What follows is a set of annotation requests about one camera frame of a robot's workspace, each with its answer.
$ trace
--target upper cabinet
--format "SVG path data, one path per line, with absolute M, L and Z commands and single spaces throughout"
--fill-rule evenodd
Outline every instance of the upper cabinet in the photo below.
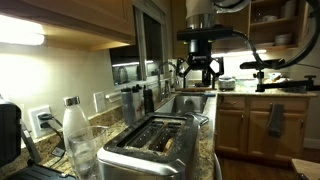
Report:
M 185 0 L 171 3 L 174 57 L 186 57 L 187 46 L 176 39 L 177 31 L 186 29 Z M 216 14 L 215 20 L 217 24 L 233 27 L 234 30 L 247 35 L 258 49 L 285 50 L 298 47 L 303 40 L 306 33 L 307 11 L 304 0 L 252 0 L 239 12 Z M 289 41 L 275 44 L 276 36 L 284 34 L 290 36 Z M 243 40 L 234 38 L 214 42 L 212 50 L 229 52 L 244 49 L 247 49 L 247 45 Z
M 1 0 L 0 8 L 43 24 L 48 46 L 94 51 L 135 43 L 131 0 Z

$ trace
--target under-cabinet light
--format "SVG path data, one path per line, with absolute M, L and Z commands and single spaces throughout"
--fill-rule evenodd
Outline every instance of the under-cabinet light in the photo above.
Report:
M 257 50 L 258 54 L 266 53 L 267 50 L 261 49 Z M 230 53 L 219 53 L 219 54 L 211 54 L 212 58 L 215 57 L 230 57 L 230 56 L 245 56 L 245 55 L 251 55 L 252 51 L 239 51 L 239 52 L 230 52 Z
M 153 63 L 152 60 L 147 61 L 147 64 Z M 139 65 L 139 62 L 131 62 L 131 63 L 121 63 L 121 64 L 113 64 L 112 67 L 120 67 L 120 66 L 133 66 L 133 65 Z
M 22 45 L 41 45 L 42 26 L 38 23 L 0 15 L 0 42 Z

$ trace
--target electrical outlet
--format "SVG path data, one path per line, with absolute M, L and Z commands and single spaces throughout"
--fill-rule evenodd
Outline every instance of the electrical outlet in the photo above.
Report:
M 50 108 L 48 105 L 34 108 L 34 109 L 29 109 L 28 111 L 29 120 L 31 122 L 31 127 L 32 127 L 32 133 L 35 138 L 40 138 L 42 136 L 45 136 L 53 132 L 49 128 L 41 128 L 41 124 L 45 123 L 46 121 L 41 121 L 38 118 L 38 116 L 44 113 L 51 114 Z
M 106 109 L 103 92 L 94 93 L 93 99 L 94 99 L 94 107 L 96 109 L 96 112 L 102 112 L 103 110 Z

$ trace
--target dish towel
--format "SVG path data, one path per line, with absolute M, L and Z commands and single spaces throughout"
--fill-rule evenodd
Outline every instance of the dish towel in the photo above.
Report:
M 267 125 L 269 136 L 280 138 L 283 124 L 283 104 L 272 104 Z

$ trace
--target cup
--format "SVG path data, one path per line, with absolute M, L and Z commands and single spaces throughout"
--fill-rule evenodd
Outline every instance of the cup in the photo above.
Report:
M 74 169 L 80 180 L 99 180 L 97 152 L 106 143 L 107 127 L 90 126 L 68 137 Z

